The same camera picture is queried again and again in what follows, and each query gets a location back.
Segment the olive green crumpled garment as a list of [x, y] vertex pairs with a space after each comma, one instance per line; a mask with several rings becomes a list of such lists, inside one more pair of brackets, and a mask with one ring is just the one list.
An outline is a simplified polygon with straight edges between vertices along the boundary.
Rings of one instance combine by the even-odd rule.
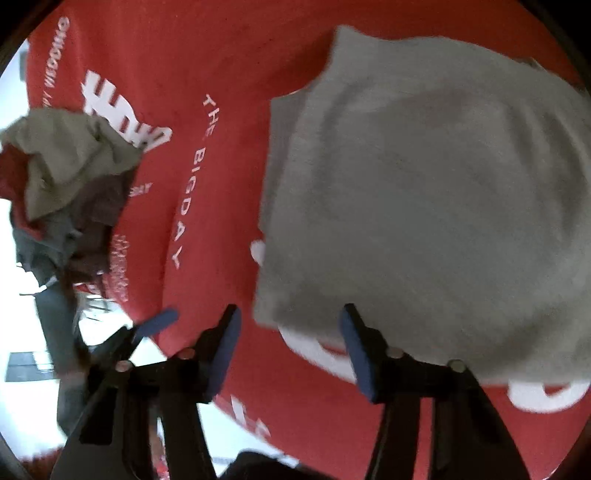
[[30, 110], [1, 132], [1, 142], [30, 157], [29, 221], [64, 208], [94, 179], [136, 168], [142, 156], [106, 119], [55, 108]]

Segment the dark brown crumpled garment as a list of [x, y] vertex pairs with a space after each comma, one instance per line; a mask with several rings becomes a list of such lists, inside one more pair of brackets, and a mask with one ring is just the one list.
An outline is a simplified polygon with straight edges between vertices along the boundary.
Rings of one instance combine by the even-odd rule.
[[57, 248], [58, 275], [87, 283], [109, 271], [114, 227], [129, 197], [136, 170], [97, 177], [64, 208], [45, 218], [45, 235]]

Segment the grey small garment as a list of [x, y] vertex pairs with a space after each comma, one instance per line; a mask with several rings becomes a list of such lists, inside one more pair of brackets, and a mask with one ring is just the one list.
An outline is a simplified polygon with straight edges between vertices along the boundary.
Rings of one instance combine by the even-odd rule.
[[423, 361], [589, 377], [587, 93], [474, 44], [342, 27], [270, 111], [257, 323], [336, 346], [352, 303]]

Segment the red crumpled garment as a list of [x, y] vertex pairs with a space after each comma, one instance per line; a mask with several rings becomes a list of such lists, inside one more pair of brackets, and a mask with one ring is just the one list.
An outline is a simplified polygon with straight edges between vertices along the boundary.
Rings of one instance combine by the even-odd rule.
[[6, 144], [1, 152], [1, 198], [11, 202], [10, 218], [14, 227], [36, 240], [43, 237], [40, 221], [30, 222], [25, 208], [25, 190], [28, 181], [28, 163], [31, 156]]

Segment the red printed blanket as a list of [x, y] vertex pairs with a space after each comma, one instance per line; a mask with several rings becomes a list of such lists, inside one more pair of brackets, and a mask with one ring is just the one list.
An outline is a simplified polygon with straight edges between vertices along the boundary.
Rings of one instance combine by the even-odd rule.
[[359, 479], [380, 410], [356, 390], [346, 357], [254, 323], [249, 251], [270, 100], [321, 73], [341, 25], [463, 40], [583, 82], [517, 1], [66, 1], [30, 35], [27, 90], [34, 107], [94, 113], [147, 144], [108, 294], [134, 321], [176, 308], [155, 339], [169, 355], [238, 304], [242, 335], [217, 404], [305, 464]]

